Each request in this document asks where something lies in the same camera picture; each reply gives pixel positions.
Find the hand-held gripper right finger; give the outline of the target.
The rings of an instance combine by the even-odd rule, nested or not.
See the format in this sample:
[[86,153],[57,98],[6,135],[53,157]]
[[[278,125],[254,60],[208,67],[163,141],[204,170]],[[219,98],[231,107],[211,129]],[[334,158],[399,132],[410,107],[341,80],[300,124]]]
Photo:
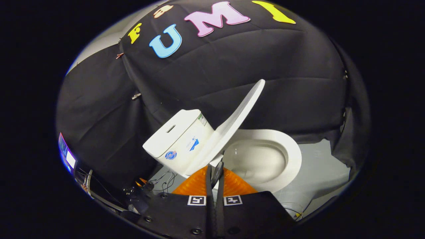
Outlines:
[[258,192],[220,161],[214,168],[217,186],[212,206],[214,239],[283,239],[296,221],[271,192]]

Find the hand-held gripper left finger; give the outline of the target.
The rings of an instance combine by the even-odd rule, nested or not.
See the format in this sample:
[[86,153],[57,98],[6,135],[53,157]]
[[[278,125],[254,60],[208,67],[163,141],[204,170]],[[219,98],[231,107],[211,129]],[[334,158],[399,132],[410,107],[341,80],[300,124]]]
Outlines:
[[136,224],[161,239],[212,239],[214,202],[211,188],[212,167],[204,167],[201,185],[204,194],[173,194],[136,191]]

